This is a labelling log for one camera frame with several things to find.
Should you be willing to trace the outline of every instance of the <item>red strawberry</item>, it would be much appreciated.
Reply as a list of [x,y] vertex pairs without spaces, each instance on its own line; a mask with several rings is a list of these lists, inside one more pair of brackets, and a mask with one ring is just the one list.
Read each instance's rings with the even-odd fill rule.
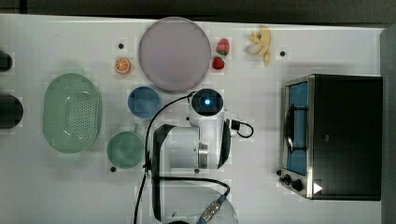
[[220,70],[224,68],[224,64],[225,64],[224,61],[220,57],[216,57],[213,60],[212,66],[214,69]]
[[228,52],[230,52],[230,43],[228,42],[228,39],[222,38],[218,43],[216,51],[218,54],[226,56]]

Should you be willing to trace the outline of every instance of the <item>pink plate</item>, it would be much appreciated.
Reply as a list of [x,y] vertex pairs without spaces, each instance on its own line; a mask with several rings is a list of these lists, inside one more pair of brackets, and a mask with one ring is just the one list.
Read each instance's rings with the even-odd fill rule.
[[139,62],[146,77],[166,91],[185,91],[201,83],[211,49],[204,31],[180,17],[157,21],[144,33]]

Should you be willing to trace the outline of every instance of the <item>green cup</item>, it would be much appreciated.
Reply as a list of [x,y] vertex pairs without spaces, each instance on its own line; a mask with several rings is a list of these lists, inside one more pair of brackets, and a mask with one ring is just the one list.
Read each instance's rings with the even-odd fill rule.
[[107,157],[113,165],[130,169],[142,161],[144,145],[136,129],[137,125],[132,132],[117,133],[108,142]]

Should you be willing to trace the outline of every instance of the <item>toy fruit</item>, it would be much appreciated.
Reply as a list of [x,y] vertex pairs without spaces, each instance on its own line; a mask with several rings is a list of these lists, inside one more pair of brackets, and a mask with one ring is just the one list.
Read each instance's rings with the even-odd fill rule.
[[247,48],[247,53],[263,56],[264,65],[267,66],[271,59],[271,32],[266,26],[262,26],[260,32],[253,32],[250,36],[253,45]]
[[132,65],[131,62],[129,62],[128,59],[126,58],[119,58],[116,61],[116,71],[120,75],[127,75],[132,71]]
[[230,52],[230,42],[228,42],[228,39],[222,38],[218,43],[216,51],[219,55],[227,56],[227,54]]
[[216,58],[213,60],[213,63],[212,63],[213,68],[216,69],[216,70],[221,70],[221,69],[223,69],[223,68],[224,68],[224,65],[225,65],[225,63],[224,63],[224,61],[223,61],[220,57],[216,57]]

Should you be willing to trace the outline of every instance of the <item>toaster oven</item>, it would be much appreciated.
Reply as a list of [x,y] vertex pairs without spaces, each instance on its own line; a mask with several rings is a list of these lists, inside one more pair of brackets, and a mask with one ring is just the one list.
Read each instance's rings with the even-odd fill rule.
[[311,75],[283,91],[282,186],[313,200],[381,199],[382,77]]

